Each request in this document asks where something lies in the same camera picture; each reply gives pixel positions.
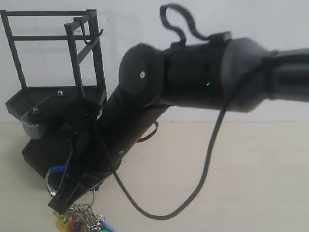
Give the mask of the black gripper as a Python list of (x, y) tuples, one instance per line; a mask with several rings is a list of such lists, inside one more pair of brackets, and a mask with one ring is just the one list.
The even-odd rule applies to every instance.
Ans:
[(54, 174), (59, 184), (50, 208), (68, 210), (78, 199), (95, 189), (112, 175), (102, 141), (112, 144), (113, 99), (100, 106), (87, 99), (76, 99), (61, 112), (65, 122), (73, 126), (70, 155), (63, 171)]

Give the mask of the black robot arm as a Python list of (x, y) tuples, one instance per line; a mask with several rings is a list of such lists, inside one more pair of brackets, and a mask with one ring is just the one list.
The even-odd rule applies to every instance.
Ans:
[(141, 43), (125, 53), (118, 77), (101, 115), (85, 119), (85, 142), (72, 147), (48, 204), (59, 213), (110, 176), (169, 107), (248, 113), (266, 99), (307, 102), (309, 51), (270, 51), (227, 33), (166, 50)]

